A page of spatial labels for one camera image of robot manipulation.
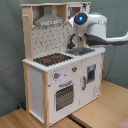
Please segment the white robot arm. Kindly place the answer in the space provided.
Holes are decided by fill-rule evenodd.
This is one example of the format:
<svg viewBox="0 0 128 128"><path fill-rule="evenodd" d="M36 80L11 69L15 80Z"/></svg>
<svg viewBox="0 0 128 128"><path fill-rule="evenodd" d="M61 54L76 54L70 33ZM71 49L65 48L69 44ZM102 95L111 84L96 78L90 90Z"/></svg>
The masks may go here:
<svg viewBox="0 0 128 128"><path fill-rule="evenodd" d="M78 12L69 23L90 47L128 44L128 32L123 37L106 37L107 18L101 14Z"/></svg>

